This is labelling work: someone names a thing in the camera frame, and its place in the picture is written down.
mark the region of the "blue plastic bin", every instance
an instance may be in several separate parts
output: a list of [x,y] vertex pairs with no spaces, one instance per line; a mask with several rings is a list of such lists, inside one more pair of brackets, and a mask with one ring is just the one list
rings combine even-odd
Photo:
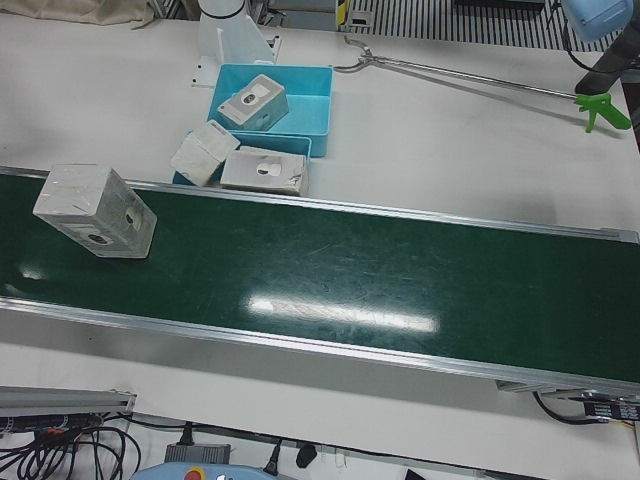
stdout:
[[[270,130],[256,133],[310,138],[311,156],[323,157],[327,153],[329,135],[333,81],[331,67],[226,63],[220,68],[208,119],[214,119],[224,125],[224,120],[217,111],[220,104],[239,92],[261,73],[285,88],[289,113]],[[243,133],[237,130],[229,131],[234,135]]]
[[[265,133],[232,132],[233,136],[240,140],[240,146],[266,148],[284,153],[311,156],[311,139],[306,137],[293,137],[286,135],[268,135]],[[220,180],[222,168],[218,168],[213,174],[213,180]],[[173,174],[173,184],[193,185],[178,172]]]

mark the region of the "green handle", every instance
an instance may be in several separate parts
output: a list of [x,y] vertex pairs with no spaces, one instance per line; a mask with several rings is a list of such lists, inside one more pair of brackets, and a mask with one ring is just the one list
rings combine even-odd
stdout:
[[580,105],[581,112],[589,112],[589,125],[587,133],[591,133],[596,124],[598,114],[602,115],[614,128],[629,130],[631,120],[611,104],[611,94],[576,95],[576,105]]

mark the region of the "white box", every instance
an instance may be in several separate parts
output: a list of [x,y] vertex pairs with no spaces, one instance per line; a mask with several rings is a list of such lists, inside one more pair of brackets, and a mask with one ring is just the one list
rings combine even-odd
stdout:
[[304,155],[231,152],[222,171],[223,188],[304,196],[308,188]]
[[218,107],[225,124],[233,130],[269,130],[289,113],[284,87],[264,74]]
[[194,185],[204,187],[240,141],[215,120],[189,133],[171,159],[171,166]]
[[56,165],[33,214],[98,257],[145,258],[156,215],[110,167]]

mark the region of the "table surface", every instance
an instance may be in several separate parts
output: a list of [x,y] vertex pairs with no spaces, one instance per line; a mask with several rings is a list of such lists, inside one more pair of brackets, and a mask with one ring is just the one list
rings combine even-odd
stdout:
[[[281,35],[281,63],[348,64],[357,56],[335,34]],[[196,40],[197,25],[185,22],[131,31],[0,15],[0,163],[102,162],[128,178],[169,180],[170,156],[211,98],[190,86]],[[559,52],[370,44],[387,56],[547,88],[570,90],[581,76]],[[583,125],[574,106],[554,99],[376,69],[336,75],[329,151],[312,161],[310,194],[640,230],[633,135],[587,135]],[[499,393],[487,381],[18,313],[3,313],[0,330],[2,384],[129,389],[140,394],[138,408],[158,415],[544,478],[638,473],[626,429],[553,423],[529,396]],[[309,408],[325,412],[322,421]]]

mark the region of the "power cord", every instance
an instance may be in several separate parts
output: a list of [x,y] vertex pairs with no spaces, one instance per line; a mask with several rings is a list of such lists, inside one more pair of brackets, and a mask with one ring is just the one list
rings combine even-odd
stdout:
[[[111,417],[105,417],[104,421],[105,422],[110,422],[112,420],[118,420],[118,419],[126,420],[129,423],[135,423],[136,425],[140,425],[140,426],[147,427],[147,428],[157,428],[158,430],[184,430],[184,428],[187,426],[186,423],[184,425],[175,425],[175,424],[174,425],[165,425],[165,424],[162,424],[162,423],[145,422],[145,421],[133,418],[132,414],[124,415],[122,413],[115,413]],[[192,427],[199,427],[199,426],[204,426],[204,425],[196,423],[196,424],[191,424],[191,426]]]
[[554,420],[557,420],[558,422],[564,423],[565,425],[595,425],[595,424],[602,425],[602,424],[609,423],[609,421],[604,419],[604,418],[603,419],[596,419],[596,418],[584,418],[584,419],[580,418],[580,419],[576,419],[576,418],[563,417],[562,415],[554,412],[549,407],[547,407],[544,404],[544,402],[542,401],[542,399],[540,398],[540,395],[538,394],[538,392],[533,392],[533,398],[536,399],[536,402],[538,403],[538,405],[540,405],[540,408],[542,408],[544,413],[549,415]]

